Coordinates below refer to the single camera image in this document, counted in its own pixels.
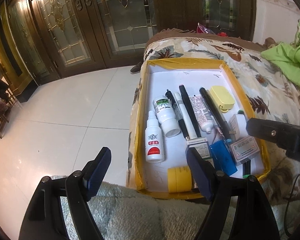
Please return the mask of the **pink white ointment tube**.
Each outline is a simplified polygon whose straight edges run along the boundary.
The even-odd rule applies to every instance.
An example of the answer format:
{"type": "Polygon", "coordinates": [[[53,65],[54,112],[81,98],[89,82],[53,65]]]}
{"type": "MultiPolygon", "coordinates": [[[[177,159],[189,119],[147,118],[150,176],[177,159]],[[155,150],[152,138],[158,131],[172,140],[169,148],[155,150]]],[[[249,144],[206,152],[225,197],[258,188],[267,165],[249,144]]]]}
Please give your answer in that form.
{"type": "Polygon", "coordinates": [[[198,125],[203,132],[210,134],[214,128],[211,116],[200,96],[191,96],[190,102],[193,107],[198,125]]]}

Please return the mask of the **blue lighter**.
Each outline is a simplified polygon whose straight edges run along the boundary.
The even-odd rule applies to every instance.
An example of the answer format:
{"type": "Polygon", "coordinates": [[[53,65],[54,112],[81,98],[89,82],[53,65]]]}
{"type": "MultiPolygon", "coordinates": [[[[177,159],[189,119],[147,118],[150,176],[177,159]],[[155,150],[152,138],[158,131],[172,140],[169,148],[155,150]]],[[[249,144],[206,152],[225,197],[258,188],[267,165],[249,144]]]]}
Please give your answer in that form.
{"type": "Polygon", "coordinates": [[[232,154],[226,147],[224,141],[219,140],[210,145],[210,152],[213,158],[215,170],[223,171],[228,176],[237,172],[237,167],[232,158],[232,154]]]}

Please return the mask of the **black marker pen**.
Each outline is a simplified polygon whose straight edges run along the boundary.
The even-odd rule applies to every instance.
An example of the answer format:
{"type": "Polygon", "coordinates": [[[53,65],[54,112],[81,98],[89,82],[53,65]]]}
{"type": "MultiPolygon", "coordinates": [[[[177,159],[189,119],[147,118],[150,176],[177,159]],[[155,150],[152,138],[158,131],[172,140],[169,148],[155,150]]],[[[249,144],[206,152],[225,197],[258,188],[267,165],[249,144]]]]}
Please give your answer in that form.
{"type": "Polygon", "coordinates": [[[186,110],[187,110],[187,112],[189,114],[190,120],[191,120],[192,125],[194,127],[194,130],[196,132],[196,136],[198,138],[201,138],[202,135],[201,135],[201,132],[199,130],[198,122],[197,122],[197,119],[196,119],[193,107],[191,105],[189,95],[188,95],[188,93],[187,93],[187,91],[185,89],[185,86],[184,85],[180,85],[179,86],[179,90],[180,90],[181,98],[183,100],[185,108],[186,108],[186,110]]]}

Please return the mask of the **yellow round jar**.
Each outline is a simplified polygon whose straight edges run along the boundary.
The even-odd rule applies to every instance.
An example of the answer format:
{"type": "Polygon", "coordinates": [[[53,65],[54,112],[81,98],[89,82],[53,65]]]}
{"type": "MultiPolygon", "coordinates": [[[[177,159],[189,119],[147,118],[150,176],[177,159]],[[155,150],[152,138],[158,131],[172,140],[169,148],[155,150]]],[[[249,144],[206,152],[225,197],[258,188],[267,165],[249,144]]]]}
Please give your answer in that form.
{"type": "Polygon", "coordinates": [[[167,170],[169,193],[187,192],[192,190],[192,174],[188,166],[173,167],[167,170]]]}

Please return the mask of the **translucent white pen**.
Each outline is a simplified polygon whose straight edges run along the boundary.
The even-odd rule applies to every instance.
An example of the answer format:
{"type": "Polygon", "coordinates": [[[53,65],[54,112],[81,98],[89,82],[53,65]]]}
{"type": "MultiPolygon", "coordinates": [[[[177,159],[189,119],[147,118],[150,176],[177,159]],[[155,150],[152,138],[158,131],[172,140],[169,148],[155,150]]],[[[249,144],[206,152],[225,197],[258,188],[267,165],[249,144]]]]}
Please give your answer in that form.
{"type": "Polygon", "coordinates": [[[175,97],[175,99],[177,101],[178,107],[179,107],[179,109],[181,111],[181,114],[183,116],[183,120],[185,122],[185,126],[186,126],[186,129],[187,129],[187,132],[189,134],[190,139],[197,138],[196,132],[194,130],[194,126],[192,124],[192,121],[190,119],[190,116],[189,116],[189,114],[187,112],[187,109],[186,109],[185,104],[184,104],[184,102],[183,102],[183,100],[181,98],[180,93],[175,92],[174,93],[174,97],[175,97]]]}

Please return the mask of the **lime green blanket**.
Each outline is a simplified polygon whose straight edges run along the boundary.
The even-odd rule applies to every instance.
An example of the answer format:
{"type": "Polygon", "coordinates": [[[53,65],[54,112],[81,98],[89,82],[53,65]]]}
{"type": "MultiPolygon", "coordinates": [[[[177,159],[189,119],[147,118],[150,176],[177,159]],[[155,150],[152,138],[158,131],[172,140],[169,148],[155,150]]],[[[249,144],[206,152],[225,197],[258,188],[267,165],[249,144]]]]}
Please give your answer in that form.
{"type": "Polygon", "coordinates": [[[300,88],[300,45],[294,47],[287,43],[279,43],[263,51],[261,56],[277,65],[287,79],[300,88]]]}

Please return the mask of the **pink snack packet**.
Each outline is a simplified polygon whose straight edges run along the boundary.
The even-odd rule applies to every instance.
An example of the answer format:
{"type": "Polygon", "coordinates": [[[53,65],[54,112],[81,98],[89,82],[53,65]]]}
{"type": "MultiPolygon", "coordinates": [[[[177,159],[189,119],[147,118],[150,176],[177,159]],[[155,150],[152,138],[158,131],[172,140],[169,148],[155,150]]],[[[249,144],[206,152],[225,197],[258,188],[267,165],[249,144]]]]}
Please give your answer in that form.
{"type": "Polygon", "coordinates": [[[203,24],[200,24],[200,23],[197,24],[196,33],[215,35],[215,33],[211,29],[207,28],[206,26],[204,26],[203,24]]]}

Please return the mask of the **black ballpoint pen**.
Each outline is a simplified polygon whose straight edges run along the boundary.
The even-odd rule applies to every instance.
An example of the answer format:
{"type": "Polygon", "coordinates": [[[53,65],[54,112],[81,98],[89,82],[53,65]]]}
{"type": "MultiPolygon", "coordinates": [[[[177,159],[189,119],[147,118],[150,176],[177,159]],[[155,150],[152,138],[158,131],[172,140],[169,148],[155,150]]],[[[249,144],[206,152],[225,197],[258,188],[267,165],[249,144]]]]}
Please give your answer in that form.
{"type": "Polygon", "coordinates": [[[172,95],[172,92],[170,90],[167,90],[166,93],[165,93],[165,96],[170,100],[171,102],[171,105],[172,105],[172,108],[175,112],[175,116],[176,116],[176,119],[178,121],[178,124],[179,124],[179,127],[180,127],[180,130],[183,134],[183,137],[186,139],[186,140],[189,140],[189,134],[188,134],[188,131],[187,131],[187,128],[185,126],[185,122],[184,122],[184,119],[183,119],[183,116],[179,110],[179,107],[178,107],[178,104],[176,102],[176,100],[174,99],[174,96],[172,95]]]}

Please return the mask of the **green white medicine box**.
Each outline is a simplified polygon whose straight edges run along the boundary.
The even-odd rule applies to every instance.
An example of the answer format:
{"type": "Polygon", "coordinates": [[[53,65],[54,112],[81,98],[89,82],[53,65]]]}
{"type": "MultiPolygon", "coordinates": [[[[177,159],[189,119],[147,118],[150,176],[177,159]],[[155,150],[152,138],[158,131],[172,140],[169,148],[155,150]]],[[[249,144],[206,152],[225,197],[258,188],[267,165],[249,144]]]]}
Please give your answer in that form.
{"type": "Polygon", "coordinates": [[[210,146],[206,137],[190,139],[186,141],[189,148],[194,148],[202,159],[209,161],[214,166],[213,158],[210,152],[210,146]]]}

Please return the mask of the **small pink matchbox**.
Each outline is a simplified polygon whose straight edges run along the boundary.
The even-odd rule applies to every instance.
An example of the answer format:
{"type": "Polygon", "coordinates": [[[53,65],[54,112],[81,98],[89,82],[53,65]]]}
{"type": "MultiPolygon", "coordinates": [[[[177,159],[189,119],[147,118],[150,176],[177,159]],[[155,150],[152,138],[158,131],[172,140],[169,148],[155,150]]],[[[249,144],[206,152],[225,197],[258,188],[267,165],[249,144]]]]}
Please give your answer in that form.
{"type": "Polygon", "coordinates": [[[260,152],[260,148],[252,136],[244,137],[231,144],[230,150],[236,166],[255,158],[260,152]]]}

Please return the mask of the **white square charger box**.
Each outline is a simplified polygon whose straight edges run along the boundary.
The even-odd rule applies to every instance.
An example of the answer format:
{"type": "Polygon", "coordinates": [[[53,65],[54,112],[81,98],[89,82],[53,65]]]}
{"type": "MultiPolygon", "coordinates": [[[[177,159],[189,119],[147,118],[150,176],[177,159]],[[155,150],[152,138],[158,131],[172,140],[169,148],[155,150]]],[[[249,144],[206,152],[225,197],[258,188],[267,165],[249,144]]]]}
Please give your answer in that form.
{"type": "Polygon", "coordinates": [[[228,122],[230,128],[232,131],[234,131],[234,136],[236,141],[239,139],[245,138],[248,136],[247,130],[246,130],[246,119],[243,114],[234,114],[229,122],[228,122]]]}

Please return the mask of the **white bottle red label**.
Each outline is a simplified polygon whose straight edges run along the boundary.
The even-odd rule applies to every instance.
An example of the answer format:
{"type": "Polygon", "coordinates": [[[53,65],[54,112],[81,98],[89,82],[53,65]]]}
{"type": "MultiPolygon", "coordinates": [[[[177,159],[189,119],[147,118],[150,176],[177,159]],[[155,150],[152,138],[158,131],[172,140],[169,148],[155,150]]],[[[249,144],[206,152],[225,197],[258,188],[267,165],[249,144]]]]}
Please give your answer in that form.
{"type": "Polygon", "coordinates": [[[145,129],[145,150],[147,162],[161,163],[164,161],[162,131],[154,111],[148,112],[145,129]]]}

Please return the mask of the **black pen with tip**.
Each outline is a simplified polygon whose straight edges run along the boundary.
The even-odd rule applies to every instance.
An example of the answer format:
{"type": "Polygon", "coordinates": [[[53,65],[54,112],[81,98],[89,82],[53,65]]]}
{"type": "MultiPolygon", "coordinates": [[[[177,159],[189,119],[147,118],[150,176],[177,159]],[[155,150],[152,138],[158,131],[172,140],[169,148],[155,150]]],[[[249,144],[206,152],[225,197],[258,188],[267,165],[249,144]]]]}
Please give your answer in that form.
{"type": "Polygon", "coordinates": [[[234,142],[234,136],[230,133],[230,126],[226,122],[225,118],[222,116],[221,111],[217,108],[211,96],[208,94],[208,91],[201,87],[199,89],[200,95],[202,96],[204,103],[207,106],[207,109],[210,111],[210,115],[213,116],[216,124],[218,125],[221,135],[225,138],[226,142],[234,142]]]}

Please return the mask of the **white bottle green label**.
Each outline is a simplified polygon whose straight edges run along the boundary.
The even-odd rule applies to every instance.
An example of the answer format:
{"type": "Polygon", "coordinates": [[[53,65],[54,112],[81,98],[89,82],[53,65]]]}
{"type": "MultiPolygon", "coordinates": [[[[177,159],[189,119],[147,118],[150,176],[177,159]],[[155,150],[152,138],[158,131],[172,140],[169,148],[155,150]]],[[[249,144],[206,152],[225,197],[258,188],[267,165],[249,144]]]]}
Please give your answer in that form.
{"type": "Polygon", "coordinates": [[[178,135],[180,127],[170,100],[166,96],[158,96],[153,100],[153,107],[164,136],[171,138],[178,135]]]}

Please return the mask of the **yellow rounded plastic case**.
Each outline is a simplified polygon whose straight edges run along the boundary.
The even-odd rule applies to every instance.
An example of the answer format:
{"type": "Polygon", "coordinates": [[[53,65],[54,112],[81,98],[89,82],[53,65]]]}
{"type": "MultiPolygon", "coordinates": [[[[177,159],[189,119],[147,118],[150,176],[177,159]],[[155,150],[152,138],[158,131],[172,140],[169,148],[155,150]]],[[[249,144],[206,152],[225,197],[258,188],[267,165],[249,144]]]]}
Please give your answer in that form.
{"type": "Polygon", "coordinates": [[[231,110],[235,104],[235,100],[230,92],[223,86],[212,86],[209,90],[211,98],[222,113],[231,110]]]}

